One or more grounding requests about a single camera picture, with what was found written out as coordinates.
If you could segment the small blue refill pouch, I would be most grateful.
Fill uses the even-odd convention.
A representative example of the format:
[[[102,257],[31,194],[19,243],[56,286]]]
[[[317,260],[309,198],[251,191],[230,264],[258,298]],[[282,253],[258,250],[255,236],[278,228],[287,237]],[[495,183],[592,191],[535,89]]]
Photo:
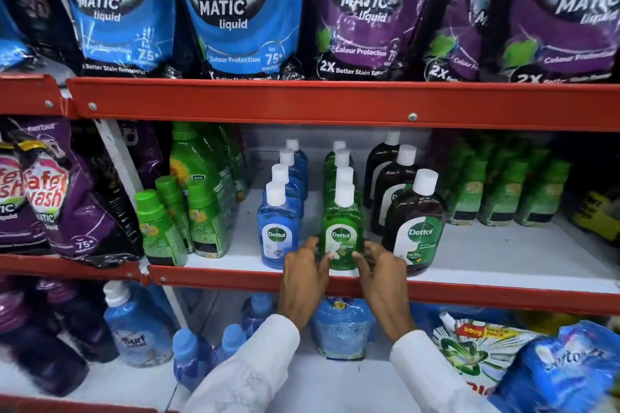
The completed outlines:
[[[310,322],[311,335],[326,359],[359,362],[373,340],[376,317],[362,298],[327,297]]]

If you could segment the short red shelf rail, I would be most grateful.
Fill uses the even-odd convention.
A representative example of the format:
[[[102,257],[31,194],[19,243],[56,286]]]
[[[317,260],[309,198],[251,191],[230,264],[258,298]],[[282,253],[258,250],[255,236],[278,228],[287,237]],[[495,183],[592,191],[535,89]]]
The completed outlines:
[[[54,279],[132,280],[143,285],[149,284],[150,281],[148,273],[143,272],[139,262],[126,262],[117,267],[97,268],[58,255],[0,254],[0,274]]]
[[[0,74],[0,116],[67,116],[67,101],[49,74]]]
[[[177,410],[159,412],[154,408],[93,404],[6,394],[0,394],[0,411],[9,413],[180,413]]]

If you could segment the person's right hand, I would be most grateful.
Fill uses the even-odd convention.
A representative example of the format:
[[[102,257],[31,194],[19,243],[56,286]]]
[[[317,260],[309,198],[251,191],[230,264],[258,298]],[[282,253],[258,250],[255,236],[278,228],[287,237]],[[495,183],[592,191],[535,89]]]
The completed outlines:
[[[362,253],[371,277],[359,277],[364,298],[387,338],[395,344],[416,330],[410,312],[407,265],[379,243],[365,240]]]

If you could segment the small green cleaner bottle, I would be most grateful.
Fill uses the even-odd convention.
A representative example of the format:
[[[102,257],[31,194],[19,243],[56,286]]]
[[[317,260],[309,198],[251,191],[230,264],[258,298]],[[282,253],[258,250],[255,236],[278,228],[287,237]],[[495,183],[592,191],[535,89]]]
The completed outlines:
[[[203,178],[187,182],[190,234],[198,255],[218,259],[229,249],[228,221],[209,185]]]
[[[143,250],[152,266],[185,267],[188,251],[181,233],[155,190],[135,195],[136,214],[143,238]]]
[[[187,203],[175,177],[171,175],[161,176],[154,183],[161,202],[181,234],[188,254],[193,253],[195,248],[191,238]]]

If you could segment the yellow pack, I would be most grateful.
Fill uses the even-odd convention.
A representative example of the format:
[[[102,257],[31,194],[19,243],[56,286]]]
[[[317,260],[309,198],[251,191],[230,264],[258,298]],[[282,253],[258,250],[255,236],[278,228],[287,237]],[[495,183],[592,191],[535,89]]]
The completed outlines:
[[[610,245],[620,247],[620,188],[588,191],[570,215],[577,227],[594,233]]]

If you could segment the blue detergent pouch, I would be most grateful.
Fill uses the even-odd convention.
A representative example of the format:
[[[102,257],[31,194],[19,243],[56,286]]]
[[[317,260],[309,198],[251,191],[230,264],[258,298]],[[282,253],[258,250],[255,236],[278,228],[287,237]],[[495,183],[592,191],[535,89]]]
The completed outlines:
[[[12,19],[4,0],[0,0],[0,73],[16,68],[32,57],[33,53],[24,41],[24,36]]]
[[[81,76],[148,78],[172,58],[175,0],[68,0]]]
[[[211,80],[302,80],[303,0],[183,0]]]

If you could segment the purple detergent bottle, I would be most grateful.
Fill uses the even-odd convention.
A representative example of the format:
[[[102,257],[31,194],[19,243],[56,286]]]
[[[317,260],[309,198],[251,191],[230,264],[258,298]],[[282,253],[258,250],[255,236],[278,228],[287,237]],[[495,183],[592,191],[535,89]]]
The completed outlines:
[[[105,308],[99,297],[84,292],[77,282],[41,278],[37,284],[82,357],[88,362],[110,363],[119,357],[112,334],[104,320]]]
[[[89,374],[88,363],[58,338],[22,291],[0,292],[0,346],[45,394],[65,397]]]

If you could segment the blue disinfectant bottle white cap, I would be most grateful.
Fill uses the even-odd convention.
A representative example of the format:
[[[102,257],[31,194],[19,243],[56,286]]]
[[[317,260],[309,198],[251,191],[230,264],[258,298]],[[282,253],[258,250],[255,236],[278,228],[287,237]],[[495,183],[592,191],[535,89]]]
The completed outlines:
[[[284,184],[286,202],[295,209],[299,219],[304,217],[304,185],[298,176],[290,175],[290,168],[286,165],[272,166],[272,182]]]
[[[286,147],[293,150],[294,166],[296,166],[307,181],[308,178],[308,158],[300,149],[299,140],[297,138],[286,139]]]
[[[284,182],[268,182],[257,211],[261,258],[267,267],[283,270],[286,255],[298,251],[299,221],[296,194]]]
[[[298,181],[301,199],[307,199],[307,165],[292,148],[280,149],[280,164],[288,168],[288,175]]]

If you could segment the brown disinfectant bottle white cap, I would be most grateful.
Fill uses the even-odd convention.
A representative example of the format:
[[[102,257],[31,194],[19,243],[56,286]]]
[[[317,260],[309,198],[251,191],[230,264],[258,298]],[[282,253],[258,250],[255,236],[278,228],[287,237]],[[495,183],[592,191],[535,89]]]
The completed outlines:
[[[379,172],[396,160],[400,147],[400,131],[389,129],[384,137],[384,141],[371,150],[368,155],[365,176],[363,181],[363,205],[367,209],[372,209],[376,180]]]
[[[415,164],[417,147],[400,145],[397,157],[379,172],[371,208],[370,229],[377,235],[384,234],[389,207],[406,190],[411,189],[419,166]]]
[[[406,262],[407,276],[421,274],[433,263],[448,219],[437,181],[437,172],[419,169],[412,188],[399,195],[386,214],[381,244]]]

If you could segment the person's right forearm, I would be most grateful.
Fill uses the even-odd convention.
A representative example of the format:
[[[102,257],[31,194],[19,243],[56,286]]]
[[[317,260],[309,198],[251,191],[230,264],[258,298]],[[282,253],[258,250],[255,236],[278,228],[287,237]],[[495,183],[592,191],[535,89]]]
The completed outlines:
[[[394,342],[390,361],[422,413],[501,413],[473,391],[424,331]]]

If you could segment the blue bottle with blue cap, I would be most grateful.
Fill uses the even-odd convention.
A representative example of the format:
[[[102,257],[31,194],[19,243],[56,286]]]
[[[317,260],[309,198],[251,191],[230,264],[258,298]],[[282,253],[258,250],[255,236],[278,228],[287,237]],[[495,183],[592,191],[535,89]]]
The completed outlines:
[[[247,341],[247,334],[240,324],[229,324],[222,333],[221,342],[213,347],[210,365],[212,370],[229,360]]]
[[[241,327],[249,339],[260,325],[274,312],[274,299],[269,293],[253,293],[241,309]]]
[[[183,327],[174,334],[172,349],[175,379],[192,393],[212,369],[212,345],[203,336]]]

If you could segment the person's left forearm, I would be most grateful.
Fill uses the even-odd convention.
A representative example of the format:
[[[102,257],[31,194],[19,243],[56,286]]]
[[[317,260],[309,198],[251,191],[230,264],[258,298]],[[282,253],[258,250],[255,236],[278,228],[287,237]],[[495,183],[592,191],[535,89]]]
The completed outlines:
[[[275,314],[200,383],[181,413],[265,413],[288,378],[309,321]]]

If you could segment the row of green capped bottles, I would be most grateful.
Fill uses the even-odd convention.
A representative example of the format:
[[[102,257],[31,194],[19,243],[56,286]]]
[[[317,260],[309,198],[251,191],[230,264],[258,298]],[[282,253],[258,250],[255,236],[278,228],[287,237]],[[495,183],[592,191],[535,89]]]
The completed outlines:
[[[558,213],[573,164],[514,133],[457,137],[439,171],[447,223],[544,227]]]

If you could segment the blue pack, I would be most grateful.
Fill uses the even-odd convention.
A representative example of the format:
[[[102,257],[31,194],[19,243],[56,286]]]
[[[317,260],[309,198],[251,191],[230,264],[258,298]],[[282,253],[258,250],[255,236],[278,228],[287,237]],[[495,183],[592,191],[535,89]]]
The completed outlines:
[[[410,306],[416,325],[429,336],[432,336],[435,328],[443,325],[439,317],[443,311],[449,313],[455,320],[472,319],[484,323],[520,327],[512,311],[509,309],[464,305],[434,305],[417,302],[411,302]]]

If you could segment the blue fabric softener pouch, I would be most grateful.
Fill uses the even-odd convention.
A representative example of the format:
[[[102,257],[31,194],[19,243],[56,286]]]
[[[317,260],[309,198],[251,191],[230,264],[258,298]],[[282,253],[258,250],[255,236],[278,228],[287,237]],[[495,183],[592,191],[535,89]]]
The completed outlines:
[[[620,376],[620,334],[591,321],[529,342],[488,400],[501,413],[595,413]]]

